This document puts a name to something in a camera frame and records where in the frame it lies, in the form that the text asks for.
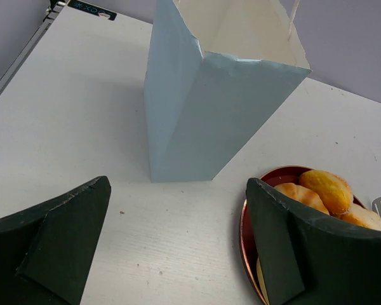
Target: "red plate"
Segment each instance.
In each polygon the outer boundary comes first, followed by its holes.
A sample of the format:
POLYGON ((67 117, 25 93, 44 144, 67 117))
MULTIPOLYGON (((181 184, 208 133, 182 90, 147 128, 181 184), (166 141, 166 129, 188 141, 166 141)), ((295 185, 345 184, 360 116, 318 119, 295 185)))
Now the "red plate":
MULTIPOLYGON (((283 166, 276 168, 275 170, 271 170, 263 175, 260 179, 264 182, 268 183, 270 186, 274 187, 281 183, 293 182, 298 184, 299 176, 304 172, 311 170, 311 168, 303 167, 303 166, 283 166)), ((354 197, 354 203, 364 205, 354 197)), ((240 243, 240 251, 241 251, 241 259, 243 260, 244 267, 247 272, 247 276, 250 279, 251 284, 255 292, 261 298, 261 301, 267 305, 262 292, 260 285, 258 283, 257 278, 257 248, 255 246, 253 228, 251 226, 250 216, 248 215, 247 209, 247 201, 244 202, 243 210, 241 211, 240 218, 240 235, 239 235, 239 243, 240 243)))

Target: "label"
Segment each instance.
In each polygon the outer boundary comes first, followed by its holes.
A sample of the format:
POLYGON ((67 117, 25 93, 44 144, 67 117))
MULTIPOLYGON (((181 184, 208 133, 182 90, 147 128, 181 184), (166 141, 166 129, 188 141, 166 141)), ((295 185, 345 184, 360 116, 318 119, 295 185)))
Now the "label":
POLYGON ((104 8, 99 8, 98 6, 87 4, 85 2, 78 1, 78 0, 70 0, 68 3, 68 6, 70 6, 71 8, 75 8, 79 11, 84 11, 92 15, 108 17, 107 19, 112 21, 116 19, 116 16, 117 16, 117 13, 114 13, 112 11, 105 10, 104 8))

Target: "paper bag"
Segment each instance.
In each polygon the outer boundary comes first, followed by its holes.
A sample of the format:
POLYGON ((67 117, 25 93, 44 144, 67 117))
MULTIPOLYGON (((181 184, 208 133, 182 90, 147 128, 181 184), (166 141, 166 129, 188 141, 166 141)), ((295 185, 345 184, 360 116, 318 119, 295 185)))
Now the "paper bag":
POLYGON ((213 179, 309 73, 278 0, 157 0, 144 88, 152 180, 213 179))

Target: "pastry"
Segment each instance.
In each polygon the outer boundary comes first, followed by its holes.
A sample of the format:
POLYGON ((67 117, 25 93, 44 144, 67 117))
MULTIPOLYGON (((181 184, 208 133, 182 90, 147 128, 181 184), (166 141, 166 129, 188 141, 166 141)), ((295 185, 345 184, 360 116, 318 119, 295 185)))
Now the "pastry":
POLYGON ((351 224, 356 224, 358 226, 367 227, 368 229, 373 229, 381 231, 381 218, 380 216, 370 210, 352 204, 349 211, 346 214, 339 215, 337 218, 350 222, 351 224))
POLYGON ((282 183, 277 185, 275 189, 289 198, 329 215, 329 211, 324 206, 319 195, 306 187, 298 186, 294 183, 282 183))
POLYGON ((261 270, 260 258, 257 259, 257 278, 258 283, 260 284, 262 295, 264 296, 264 299, 267 302, 267 304, 269 304, 267 288, 265 287, 264 276, 261 270))
POLYGON ((309 170, 299 177, 299 184, 318 193, 332 214, 344 214, 353 202, 353 193, 342 178, 324 170, 309 170))

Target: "gray wall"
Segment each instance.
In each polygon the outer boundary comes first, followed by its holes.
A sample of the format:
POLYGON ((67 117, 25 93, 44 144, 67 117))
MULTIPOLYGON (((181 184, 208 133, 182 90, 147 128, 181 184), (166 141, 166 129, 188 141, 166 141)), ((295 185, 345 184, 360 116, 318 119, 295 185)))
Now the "gray wall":
MULTIPOLYGON (((87 2, 152 21, 154 0, 87 2)), ((281 2, 290 11, 295 0, 281 2)), ((41 24, 47 3, 0 0, 0 77, 41 24)), ((381 102, 381 0, 301 0, 295 25, 312 78, 381 102)))
MULTIPOLYGON (((154 0, 91 0, 145 21, 154 0)), ((281 0, 290 11, 295 0, 281 0)), ((381 102, 381 0, 301 0, 295 25, 311 78, 381 102)))
POLYGON ((48 0, 0 0, 0 78, 42 24, 48 0))

